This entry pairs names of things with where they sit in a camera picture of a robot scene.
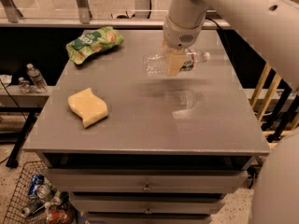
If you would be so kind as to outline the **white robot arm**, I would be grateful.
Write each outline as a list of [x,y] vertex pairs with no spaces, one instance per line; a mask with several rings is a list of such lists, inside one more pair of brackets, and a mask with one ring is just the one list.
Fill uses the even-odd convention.
[[[292,88],[299,88],[298,4],[292,0],[172,0],[164,22],[167,49],[187,48],[213,8]],[[299,131],[283,137],[256,182],[248,224],[299,224]]]

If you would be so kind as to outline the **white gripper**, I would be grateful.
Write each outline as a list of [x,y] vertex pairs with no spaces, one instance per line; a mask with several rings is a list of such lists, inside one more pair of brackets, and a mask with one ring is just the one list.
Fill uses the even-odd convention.
[[[199,24],[194,28],[183,28],[174,24],[169,17],[166,17],[163,30],[164,39],[162,42],[162,54],[167,55],[172,49],[188,48],[192,46],[202,30],[202,24]],[[186,54],[171,53],[167,59],[166,74],[169,77],[176,76],[186,60]]]

